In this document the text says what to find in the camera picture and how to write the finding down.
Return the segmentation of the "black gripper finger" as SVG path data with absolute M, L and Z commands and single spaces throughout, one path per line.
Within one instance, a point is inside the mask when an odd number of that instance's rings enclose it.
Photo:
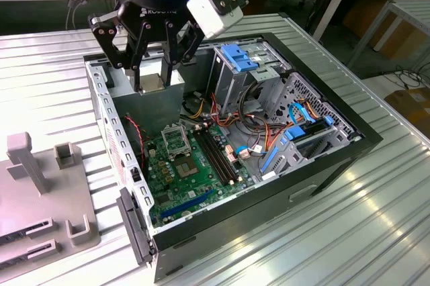
M 198 23 L 191 20 L 186 23 L 183 35 L 178 39 L 179 29 L 168 19 L 165 21 L 165 32 L 161 78 L 165 85 L 170 85 L 173 67 L 178 63 L 191 61 L 204 39 L 204 33 Z
M 151 33 L 151 21 L 141 16 L 141 13 L 142 7 L 126 1 L 116 3 L 115 9 L 110 13 L 88 17 L 91 31 L 111 65 L 116 69 L 126 70 L 136 92 L 140 91 L 140 63 Z M 119 26 L 128 34 L 124 50 L 119 50 L 114 45 Z

